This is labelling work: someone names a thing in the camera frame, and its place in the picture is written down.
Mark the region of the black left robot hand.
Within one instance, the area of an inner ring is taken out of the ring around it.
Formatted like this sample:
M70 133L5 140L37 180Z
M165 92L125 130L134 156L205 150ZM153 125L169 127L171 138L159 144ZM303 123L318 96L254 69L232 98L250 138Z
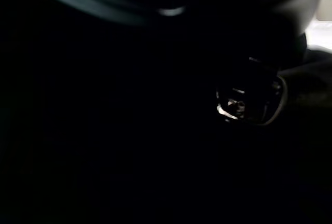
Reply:
M56 0L109 24L111 53L201 63L267 63L273 72L296 57L319 0Z

